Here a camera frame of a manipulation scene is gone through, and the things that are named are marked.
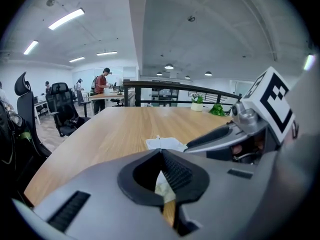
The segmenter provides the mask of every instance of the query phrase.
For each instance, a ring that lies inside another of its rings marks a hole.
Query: white flower pot
[[[198,103],[192,103],[191,109],[193,111],[202,111],[202,110],[204,110],[204,105],[203,104],[198,104]]]

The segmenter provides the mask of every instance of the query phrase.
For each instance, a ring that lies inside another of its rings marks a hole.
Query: green leaves
[[[204,98],[202,97],[202,94],[192,94],[191,101],[193,103],[202,104],[204,102]]]
[[[209,113],[211,113],[212,115],[215,115],[215,116],[221,116],[221,117],[226,116],[222,105],[219,103],[214,104],[213,107],[210,109]]]

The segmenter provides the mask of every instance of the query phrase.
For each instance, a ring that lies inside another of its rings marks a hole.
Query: potted plant
[[[221,117],[226,116],[222,105],[219,103],[214,104],[213,107],[210,109],[209,113],[211,113],[212,115],[215,115],[215,116],[221,116]]]
[[[202,97],[202,94],[192,94],[192,105],[191,109],[193,111],[202,111],[204,109],[203,102],[204,98]]]

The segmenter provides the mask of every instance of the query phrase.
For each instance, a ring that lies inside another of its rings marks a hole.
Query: red shirt
[[[100,88],[99,86],[106,86],[106,85],[107,85],[107,79],[103,75],[99,75],[95,80],[94,92],[96,94],[103,94],[104,88]]]

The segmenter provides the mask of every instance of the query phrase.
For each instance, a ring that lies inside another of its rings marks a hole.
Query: person in white shirt
[[[81,102],[84,102],[84,98],[82,97],[81,91],[84,89],[81,87],[82,79],[79,78],[78,82],[76,83],[76,97],[78,98],[78,105],[81,106]]]
[[[7,110],[14,110],[14,107],[10,104],[7,96],[6,96],[6,92],[4,90],[2,90],[2,83],[0,82],[0,99],[2,101],[2,103],[4,104],[4,107]]]

